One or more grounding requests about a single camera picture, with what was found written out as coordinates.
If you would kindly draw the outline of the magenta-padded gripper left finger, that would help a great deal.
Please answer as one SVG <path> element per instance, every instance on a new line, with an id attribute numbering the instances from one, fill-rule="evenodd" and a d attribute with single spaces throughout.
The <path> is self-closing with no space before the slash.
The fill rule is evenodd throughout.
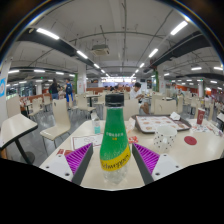
<path id="1" fill-rule="evenodd" d="M 67 155 L 57 154 L 43 170 L 80 185 L 93 154 L 93 144 L 84 145 Z"/>

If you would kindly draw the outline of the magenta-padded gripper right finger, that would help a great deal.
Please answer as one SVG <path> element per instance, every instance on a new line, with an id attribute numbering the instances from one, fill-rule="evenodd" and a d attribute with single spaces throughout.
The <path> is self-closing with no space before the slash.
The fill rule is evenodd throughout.
<path id="1" fill-rule="evenodd" d="M 132 144 L 132 153 L 145 185 L 182 169 L 168 154 L 159 155 L 137 143 Z"/>

